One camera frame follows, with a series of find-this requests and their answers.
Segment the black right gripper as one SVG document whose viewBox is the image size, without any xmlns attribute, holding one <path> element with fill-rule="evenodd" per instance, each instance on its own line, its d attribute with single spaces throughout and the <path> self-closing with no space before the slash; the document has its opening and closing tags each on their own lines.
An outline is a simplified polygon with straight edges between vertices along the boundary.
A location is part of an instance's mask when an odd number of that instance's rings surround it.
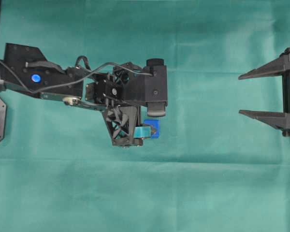
<svg viewBox="0 0 290 232">
<path fill-rule="evenodd" d="M 290 137 L 290 47 L 280 57 L 239 76 L 238 79 L 280 75 L 282 76 L 283 113 L 250 110 L 239 110 L 239 113 L 265 123 L 276 130 L 281 130 L 283 136 Z"/>
</svg>

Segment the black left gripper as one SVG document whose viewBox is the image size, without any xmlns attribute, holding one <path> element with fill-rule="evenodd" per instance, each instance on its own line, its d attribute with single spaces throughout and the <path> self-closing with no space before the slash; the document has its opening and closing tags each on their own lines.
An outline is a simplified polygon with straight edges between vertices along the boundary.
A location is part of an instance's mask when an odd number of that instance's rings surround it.
<svg viewBox="0 0 290 232">
<path fill-rule="evenodd" d="M 129 70 L 139 72 L 142 68 L 131 62 L 122 66 L 113 67 L 112 73 L 94 74 L 93 82 L 86 85 L 85 100 L 104 107 L 101 114 L 113 146 L 142 146 L 142 139 L 150 139 L 151 127 L 142 126 L 140 106 L 124 96 L 130 78 L 136 76 Z"/>
</svg>

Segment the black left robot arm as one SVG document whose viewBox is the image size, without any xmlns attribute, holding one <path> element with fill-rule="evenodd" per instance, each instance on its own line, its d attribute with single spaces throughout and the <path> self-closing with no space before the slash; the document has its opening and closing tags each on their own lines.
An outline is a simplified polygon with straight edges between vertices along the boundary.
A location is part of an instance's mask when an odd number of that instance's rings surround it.
<svg viewBox="0 0 290 232">
<path fill-rule="evenodd" d="M 168 104 L 167 68 L 162 59 L 149 59 L 144 67 L 131 62 L 111 63 L 91 69 L 85 56 L 66 69 L 50 62 L 37 47 L 8 43 L 0 59 L 0 92 L 11 90 L 32 98 L 60 101 L 67 106 L 98 111 L 108 129 L 112 145 L 142 146 L 147 129 L 142 123 L 141 108 L 149 117 L 162 117 Z M 6 104 L 0 99 L 0 142 L 4 138 Z"/>
</svg>

